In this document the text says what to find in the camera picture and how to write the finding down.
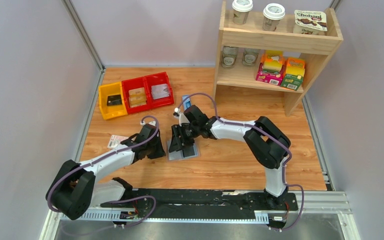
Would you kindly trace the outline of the pink leather card holder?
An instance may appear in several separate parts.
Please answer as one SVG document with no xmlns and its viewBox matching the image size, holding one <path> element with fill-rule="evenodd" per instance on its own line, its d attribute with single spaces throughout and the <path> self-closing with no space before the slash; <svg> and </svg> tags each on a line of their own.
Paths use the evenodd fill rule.
<svg viewBox="0 0 384 240">
<path fill-rule="evenodd" d="M 180 151 L 169 152 L 169 146 L 171 144 L 171 139 L 167 141 L 167 156 L 169 162 L 187 160 L 192 158 L 197 158 L 200 156 L 200 152 L 195 142 L 193 146 L 188 146 Z"/>
</svg>

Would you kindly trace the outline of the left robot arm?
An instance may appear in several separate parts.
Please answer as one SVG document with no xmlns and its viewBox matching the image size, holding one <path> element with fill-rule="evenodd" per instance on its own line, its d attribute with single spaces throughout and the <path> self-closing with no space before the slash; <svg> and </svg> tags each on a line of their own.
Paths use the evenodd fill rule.
<svg viewBox="0 0 384 240">
<path fill-rule="evenodd" d="M 144 158 L 165 155 L 159 128 L 146 123 L 139 133 L 102 155 L 83 162 L 65 161 L 45 195 L 48 207 L 76 220 L 89 207 L 121 200 L 129 187 L 119 177 L 106 183 L 100 183 L 101 179 Z"/>
</svg>

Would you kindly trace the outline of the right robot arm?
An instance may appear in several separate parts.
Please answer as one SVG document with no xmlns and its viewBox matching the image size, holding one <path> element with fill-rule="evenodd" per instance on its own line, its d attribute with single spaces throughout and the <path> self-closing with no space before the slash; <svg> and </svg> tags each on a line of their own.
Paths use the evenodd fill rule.
<svg viewBox="0 0 384 240">
<path fill-rule="evenodd" d="M 282 164 L 290 153 L 291 141 L 268 117 L 261 116 L 255 121 L 208 117 L 196 105 L 185 111 L 176 108 L 173 115 L 179 122 L 171 127 L 169 153 L 193 146 L 198 137 L 244 142 L 265 169 L 265 192 L 274 198 L 287 192 Z"/>
</svg>

